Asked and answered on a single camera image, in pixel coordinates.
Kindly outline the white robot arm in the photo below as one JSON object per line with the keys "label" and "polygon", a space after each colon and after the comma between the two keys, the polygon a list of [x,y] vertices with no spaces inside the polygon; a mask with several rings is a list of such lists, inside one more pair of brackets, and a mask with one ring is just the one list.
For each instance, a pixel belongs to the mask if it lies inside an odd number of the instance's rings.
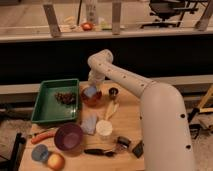
{"label": "white robot arm", "polygon": [[145,171],[196,171],[187,112],[180,92],[112,64],[105,49],[88,58],[88,81],[101,84],[105,78],[140,99]]}

